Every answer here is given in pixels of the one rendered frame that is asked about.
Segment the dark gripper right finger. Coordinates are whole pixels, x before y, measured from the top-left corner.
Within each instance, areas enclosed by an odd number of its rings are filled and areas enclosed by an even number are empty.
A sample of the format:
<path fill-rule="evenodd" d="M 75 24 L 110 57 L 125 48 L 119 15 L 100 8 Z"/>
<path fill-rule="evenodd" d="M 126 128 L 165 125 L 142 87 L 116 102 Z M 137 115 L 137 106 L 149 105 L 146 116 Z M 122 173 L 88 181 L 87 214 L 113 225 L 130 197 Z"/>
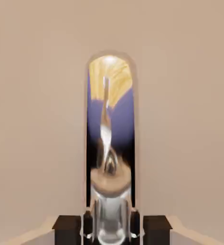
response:
<path fill-rule="evenodd" d="M 175 216 L 143 217 L 143 245 L 207 245 L 207 238 L 183 226 Z"/>

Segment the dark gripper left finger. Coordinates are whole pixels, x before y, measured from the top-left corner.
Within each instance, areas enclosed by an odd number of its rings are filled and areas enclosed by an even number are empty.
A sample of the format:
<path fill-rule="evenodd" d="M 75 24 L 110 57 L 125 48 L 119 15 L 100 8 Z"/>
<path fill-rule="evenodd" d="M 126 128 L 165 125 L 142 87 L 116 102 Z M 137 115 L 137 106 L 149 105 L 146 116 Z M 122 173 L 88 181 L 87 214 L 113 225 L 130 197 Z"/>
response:
<path fill-rule="evenodd" d="M 82 245 L 81 216 L 49 218 L 38 229 L 22 235 L 18 245 Z"/>

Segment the shiny curved metal handle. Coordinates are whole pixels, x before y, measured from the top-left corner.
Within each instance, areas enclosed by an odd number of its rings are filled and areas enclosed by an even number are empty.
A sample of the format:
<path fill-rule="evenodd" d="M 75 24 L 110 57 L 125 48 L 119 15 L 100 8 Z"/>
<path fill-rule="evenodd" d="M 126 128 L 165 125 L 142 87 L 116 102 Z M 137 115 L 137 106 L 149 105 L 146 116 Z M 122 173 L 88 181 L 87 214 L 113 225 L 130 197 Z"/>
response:
<path fill-rule="evenodd" d="M 142 245 L 136 66 L 107 49 L 86 69 L 84 243 Z"/>

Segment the beige cabinet door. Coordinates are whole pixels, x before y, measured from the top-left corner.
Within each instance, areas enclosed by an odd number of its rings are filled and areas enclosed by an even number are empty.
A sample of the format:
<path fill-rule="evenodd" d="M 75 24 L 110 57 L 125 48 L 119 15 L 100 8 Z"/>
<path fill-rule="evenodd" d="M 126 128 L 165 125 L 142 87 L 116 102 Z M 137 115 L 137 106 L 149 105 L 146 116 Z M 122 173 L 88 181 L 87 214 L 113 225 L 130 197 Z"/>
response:
<path fill-rule="evenodd" d="M 0 0 L 0 243 L 81 213 L 89 58 L 137 68 L 137 205 L 224 243 L 224 0 Z"/>

